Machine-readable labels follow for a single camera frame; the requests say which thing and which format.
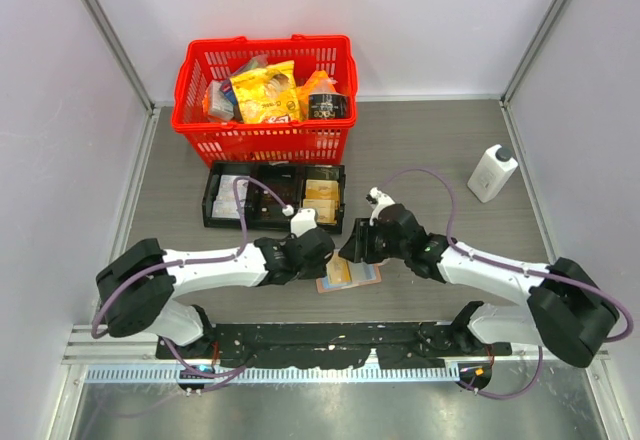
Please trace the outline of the gold credit card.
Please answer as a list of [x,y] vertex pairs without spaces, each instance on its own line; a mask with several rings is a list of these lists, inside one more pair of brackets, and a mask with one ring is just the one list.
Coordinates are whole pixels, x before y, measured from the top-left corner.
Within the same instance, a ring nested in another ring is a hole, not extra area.
[[327,264],[327,282],[331,287],[342,286],[351,282],[348,262],[334,255]]
[[366,263],[351,263],[349,265],[351,281],[354,284],[379,283],[381,276],[376,265]]

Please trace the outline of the pink leather card holder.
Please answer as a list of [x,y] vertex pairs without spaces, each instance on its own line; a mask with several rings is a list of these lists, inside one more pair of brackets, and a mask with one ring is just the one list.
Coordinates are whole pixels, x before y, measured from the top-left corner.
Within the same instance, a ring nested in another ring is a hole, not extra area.
[[381,281],[377,265],[352,263],[341,258],[338,251],[335,251],[327,264],[326,275],[316,280],[316,288],[323,294],[373,285]]

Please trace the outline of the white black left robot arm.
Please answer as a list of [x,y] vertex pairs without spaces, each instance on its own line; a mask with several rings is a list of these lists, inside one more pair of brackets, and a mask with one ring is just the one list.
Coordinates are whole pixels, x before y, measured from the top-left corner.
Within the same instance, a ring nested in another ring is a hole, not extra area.
[[190,357],[213,347],[204,313],[181,296],[223,287],[285,285],[326,274],[334,241],[322,228],[276,240],[262,237],[237,249],[182,252],[139,241],[96,276],[101,300],[91,327],[95,339],[142,332],[169,339]]

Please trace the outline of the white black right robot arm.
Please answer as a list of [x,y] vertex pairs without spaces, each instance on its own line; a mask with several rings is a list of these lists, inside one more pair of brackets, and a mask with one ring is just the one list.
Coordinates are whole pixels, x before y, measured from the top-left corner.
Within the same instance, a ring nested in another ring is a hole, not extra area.
[[472,287],[508,300],[507,306],[470,303],[451,331],[457,351],[477,353],[486,344],[537,345],[565,363],[589,366],[619,319],[613,302],[574,261],[526,263],[471,249],[428,233],[401,204],[372,219],[358,218],[341,258],[381,264],[398,259],[416,276]]

